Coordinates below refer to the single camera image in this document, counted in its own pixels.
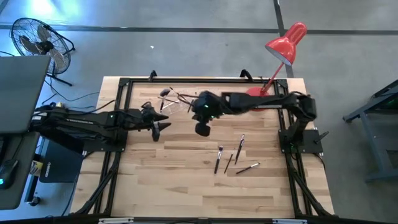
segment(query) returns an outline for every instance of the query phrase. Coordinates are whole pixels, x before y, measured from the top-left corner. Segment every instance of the fan guard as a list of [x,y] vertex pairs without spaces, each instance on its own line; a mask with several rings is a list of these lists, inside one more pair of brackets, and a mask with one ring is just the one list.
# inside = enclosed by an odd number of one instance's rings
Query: fan guard
[[21,55],[51,56],[47,73],[61,74],[70,65],[70,52],[74,47],[70,50],[64,41],[65,38],[42,21],[31,18],[17,19],[11,28],[11,39]]

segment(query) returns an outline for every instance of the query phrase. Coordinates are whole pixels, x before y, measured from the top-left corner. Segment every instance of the fan stand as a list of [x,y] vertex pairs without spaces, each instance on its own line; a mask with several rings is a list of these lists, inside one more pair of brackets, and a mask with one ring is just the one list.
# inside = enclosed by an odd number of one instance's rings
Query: fan stand
[[54,71],[55,71],[55,63],[54,63],[53,69],[52,69],[52,74],[48,74],[48,73],[47,73],[47,74],[45,74],[45,75],[46,75],[47,77],[53,78],[54,80],[56,80],[56,81],[58,81],[58,82],[62,82],[63,84],[66,84],[66,85],[68,85],[68,86],[72,86],[71,83],[68,83],[67,81],[62,80],[62,79],[56,77],[56,76],[54,75]]
[[[63,55],[69,54],[72,50],[76,50],[75,44],[73,44],[73,42],[70,41],[68,38],[66,38],[66,37],[64,37],[63,35],[59,34],[55,29],[53,29],[53,28],[50,27],[49,25],[44,25],[43,27],[46,28],[46,29],[48,29],[48,30],[51,30],[53,33],[59,35],[61,38],[63,38],[64,40],[66,40],[67,42],[69,42],[70,44],[72,44],[72,48],[71,48],[70,50],[68,50],[67,52],[63,53]],[[58,82],[61,82],[61,83],[63,83],[63,84],[66,84],[66,85],[68,85],[68,86],[73,86],[71,83],[68,83],[67,81],[62,80],[62,79],[56,77],[54,73],[55,73],[55,62],[54,62],[54,65],[53,65],[52,74],[49,74],[49,73],[48,73],[48,74],[46,74],[46,76],[48,76],[48,77],[50,77],[50,78],[53,78],[54,80],[56,80],[56,81],[58,81]]]

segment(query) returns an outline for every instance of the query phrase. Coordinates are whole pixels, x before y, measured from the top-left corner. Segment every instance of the gray floor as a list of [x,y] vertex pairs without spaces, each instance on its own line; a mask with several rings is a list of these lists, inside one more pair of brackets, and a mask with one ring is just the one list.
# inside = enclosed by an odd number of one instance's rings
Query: gray floor
[[[34,17],[50,24],[116,27],[229,27],[277,28],[272,0],[9,0],[0,24]],[[397,30],[395,0],[280,0],[285,27],[303,21],[309,29]],[[75,86],[56,83],[68,98],[98,91],[105,75],[236,76],[243,68],[269,77],[278,61],[264,44],[277,34],[62,32],[77,51],[61,78]],[[8,30],[0,30],[0,50],[17,54]],[[378,89],[397,78],[398,36],[307,35],[297,47],[295,77],[305,79],[315,97],[323,140],[326,174],[337,215],[398,222],[398,182],[364,183],[375,163],[361,124],[348,125],[341,117],[365,103]],[[285,71],[279,74],[286,77]],[[51,95],[44,86],[39,102]],[[97,96],[67,103],[95,105]],[[40,184],[42,205],[21,204],[1,211],[0,220],[60,215],[70,184]]]

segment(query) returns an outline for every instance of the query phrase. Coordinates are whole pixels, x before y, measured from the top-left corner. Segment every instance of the wooden tabletop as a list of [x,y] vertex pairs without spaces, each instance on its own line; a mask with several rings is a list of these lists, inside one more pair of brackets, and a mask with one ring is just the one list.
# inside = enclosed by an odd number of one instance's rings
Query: wooden tabletop
[[[120,77],[104,77],[98,107],[116,98]],[[289,91],[305,93],[301,78],[287,79]],[[159,93],[169,86],[176,91],[199,94],[209,90],[245,92],[258,84],[231,83],[136,83],[131,108],[151,101],[158,111]],[[111,104],[103,111],[113,110]],[[186,110],[170,115],[158,142],[148,131],[131,131],[122,153],[114,193],[114,217],[211,217],[211,218],[289,218],[293,217],[292,199],[284,155],[280,152],[276,110],[248,112],[239,116],[222,116],[211,121],[211,134],[195,133],[193,113]],[[238,163],[224,168],[241,135],[245,142]],[[214,175],[218,146],[224,146],[218,173]],[[98,186],[103,152],[95,152],[83,161],[76,185],[71,212],[77,211]],[[317,157],[303,154],[307,184],[324,208],[333,213],[323,166]],[[257,166],[240,175],[247,166]],[[106,204],[108,187],[102,207]],[[302,193],[298,190],[304,211]]]

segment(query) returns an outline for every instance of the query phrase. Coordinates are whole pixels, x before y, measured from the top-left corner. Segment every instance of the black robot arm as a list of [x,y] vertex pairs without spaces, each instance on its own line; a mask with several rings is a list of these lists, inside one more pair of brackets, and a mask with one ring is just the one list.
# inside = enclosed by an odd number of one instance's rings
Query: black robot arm
[[317,117],[315,100],[299,92],[280,96],[250,96],[245,93],[222,93],[217,96],[209,91],[203,91],[192,104],[195,113],[192,119],[199,123],[195,131],[201,136],[210,134],[206,124],[224,114],[239,115],[253,109],[284,108],[291,111],[297,118],[289,128],[288,138],[292,142],[302,141],[303,130],[308,122]]
[[37,131],[46,138],[77,152],[80,152],[80,149],[96,151],[99,150],[95,149],[97,146],[104,151],[113,151],[107,150],[107,146],[109,148],[117,146],[121,139],[125,139],[122,133],[127,131],[151,129],[153,140],[158,141],[160,131],[171,125],[158,121],[167,118],[169,117],[166,115],[156,113],[149,102],[144,104],[141,110],[114,110],[100,113],[85,113],[45,105],[35,110],[30,130]]

